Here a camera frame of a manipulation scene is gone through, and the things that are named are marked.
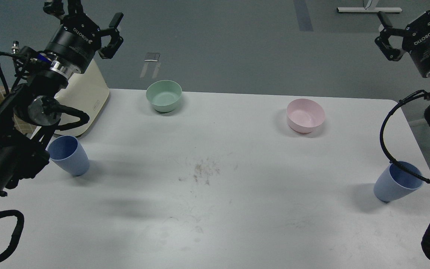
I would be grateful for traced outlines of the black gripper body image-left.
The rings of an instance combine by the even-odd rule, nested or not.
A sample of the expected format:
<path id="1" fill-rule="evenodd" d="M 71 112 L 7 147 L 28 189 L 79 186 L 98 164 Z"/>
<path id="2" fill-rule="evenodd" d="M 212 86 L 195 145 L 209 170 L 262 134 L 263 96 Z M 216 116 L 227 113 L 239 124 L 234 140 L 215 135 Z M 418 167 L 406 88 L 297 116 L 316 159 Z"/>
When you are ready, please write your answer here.
<path id="1" fill-rule="evenodd" d="M 97 36 L 100 27 L 86 14 L 67 15 L 46 46 L 51 53 L 76 66 L 76 72 L 85 73 L 97 50 L 101 38 Z"/>

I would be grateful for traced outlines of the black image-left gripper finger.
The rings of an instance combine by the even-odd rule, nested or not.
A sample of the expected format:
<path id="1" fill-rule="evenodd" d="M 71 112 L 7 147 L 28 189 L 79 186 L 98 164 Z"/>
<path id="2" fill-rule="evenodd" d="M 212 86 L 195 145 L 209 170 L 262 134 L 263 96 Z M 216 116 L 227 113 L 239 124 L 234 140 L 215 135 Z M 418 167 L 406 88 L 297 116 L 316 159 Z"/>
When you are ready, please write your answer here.
<path id="1" fill-rule="evenodd" d="M 123 17 L 124 13 L 115 13 L 111 22 L 109 23 L 109 27 L 99 31 L 100 37 L 110 37 L 109 43 L 98 50 L 98 53 L 102 59 L 112 59 L 123 44 L 124 39 L 121 37 L 121 33 L 118 29 Z"/>
<path id="2" fill-rule="evenodd" d="M 62 0 L 45 0 L 43 11 L 60 20 L 63 20 L 67 16 L 85 14 L 80 0 L 67 0 L 67 13 L 65 12 Z"/>

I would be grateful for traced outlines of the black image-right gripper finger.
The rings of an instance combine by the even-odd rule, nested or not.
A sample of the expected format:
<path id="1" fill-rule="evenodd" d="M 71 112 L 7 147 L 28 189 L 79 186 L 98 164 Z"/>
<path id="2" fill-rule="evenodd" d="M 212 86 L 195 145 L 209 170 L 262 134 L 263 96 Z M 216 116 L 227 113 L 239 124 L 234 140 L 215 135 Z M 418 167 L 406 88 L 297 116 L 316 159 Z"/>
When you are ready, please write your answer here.
<path id="1" fill-rule="evenodd" d="M 375 38 L 375 44 L 387 60 L 399 61 L 404 55 L 405 50 L 391 46 L 389 38 L 391 36 L 409 37 L 409 30 L 394 28 L 385 12 L 377 12 L 377 17 L 383 28 L 380 30 L 379 36 Z"/>

